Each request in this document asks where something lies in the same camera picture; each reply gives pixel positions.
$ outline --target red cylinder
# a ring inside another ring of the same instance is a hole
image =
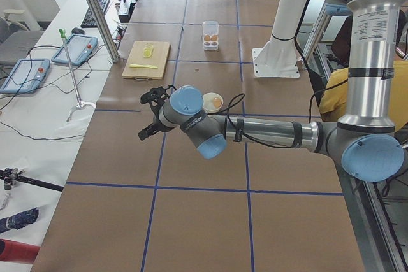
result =
[[[17,241],[0,239],[0,261],[32,264],[40,247]]]

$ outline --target blue joint cap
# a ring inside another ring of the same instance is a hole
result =
[[[226,147],[227,141],[224,136],[217,134],[201,143],[197,150],[205,159],[212,159],[224,151]]]
[[[354,177],[379,182],[394,175],[404,162],[404,149],[390,135],[364,136],[343,152],[342,166]]]
[[[182,115],[195,115],[203,108],[203,94],[193,86],[181,86],[170,96],[171,107]]]
[[[326,13],[329,16],[350,16],[353,14],[347,6],[331,3],[326,3]]]

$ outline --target yellow fabric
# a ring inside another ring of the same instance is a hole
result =
[[[394,61],[395,75],[391,82],[388,115],[398,131],[408,122],[408,61]],[[331,74],[326,87],[334,86],[347,78],[348,68]],[[336,122],[346,112],[347,83],[324,92],[319,111],[323,121]]]

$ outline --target chair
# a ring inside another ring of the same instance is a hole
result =
[[[0,18],[0,67],[13,67],[19,59],[27,57],[27,53],[40,39],[43,31],[30,31],[19,22],[8,19],[10,14],[23,14],[23,10],[5,10],[4,18]]]

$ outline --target warning label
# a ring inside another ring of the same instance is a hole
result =
[[[382,10],[358,15],[355,18],[351,44],[366,41],[395,42],[397,34],[396,10]]]

